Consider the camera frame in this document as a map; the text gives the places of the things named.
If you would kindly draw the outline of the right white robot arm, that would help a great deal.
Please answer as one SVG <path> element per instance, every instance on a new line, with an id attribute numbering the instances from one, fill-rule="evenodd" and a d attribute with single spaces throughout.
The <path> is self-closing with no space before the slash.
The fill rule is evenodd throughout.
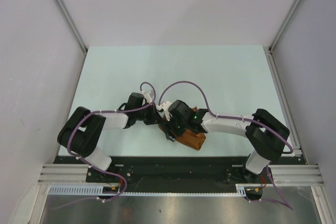
<path id="1" fill-rule="evenodd" d="M 254 150 L 247 157 L 241 171 L 243 179 L 254 183 L 264 168 L 280 160 L 289 137 L 289 129 L 267 110 L 247 116 L 216 115 L 209 109 L 193 110 L 185 102 L 164 102 L 157 107 L 164 113 L 164 132 L 175 140 L 187 130 L 199 133 L 227 133 L 245 137 Z"/>

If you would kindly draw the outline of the orange cloth napkin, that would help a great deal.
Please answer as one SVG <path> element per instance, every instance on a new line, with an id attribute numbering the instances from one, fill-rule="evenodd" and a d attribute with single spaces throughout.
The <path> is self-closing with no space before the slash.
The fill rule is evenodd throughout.
<path id="1" fill-rule="evenodd" d="M 172 141 L 165 132 L 167 130 L 167 126 L 165 125 L 165 122 L 167 119 L 165 118 L 164 113 L 160 114 L 160 112 L 157 112 L 156 117 L 157 117 L 156 122 L 158 124 L 158 127 L 164 133 L 165 138 L 167 140 Z M 195 133 L 192 133 L 190 130 L 186 130 L 186 132 L 182 136 L 178 137 L 175 141 L 199 151 L 205 139 L 206 139 L 205 133 L 195 134 Z"/>

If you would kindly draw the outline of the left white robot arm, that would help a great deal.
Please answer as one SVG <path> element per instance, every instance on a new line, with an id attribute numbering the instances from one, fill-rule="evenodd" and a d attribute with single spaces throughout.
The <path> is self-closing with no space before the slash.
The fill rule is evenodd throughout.
<path id="1" fill-rule="evenodd" d="M 128 129 L 136 121 L 155 122 L 154 91 L 133 92 L 127 103 L 111 113 L 91 113 L 85 107 L 78 107 L 57 136 L 57 142 L 75 157 L 83 158 L 89 165 L 98 168 L 98 176 L 105 182 L 115 178 L 116 167 L 111 157 L 98 147 L 102 131 Z"/>

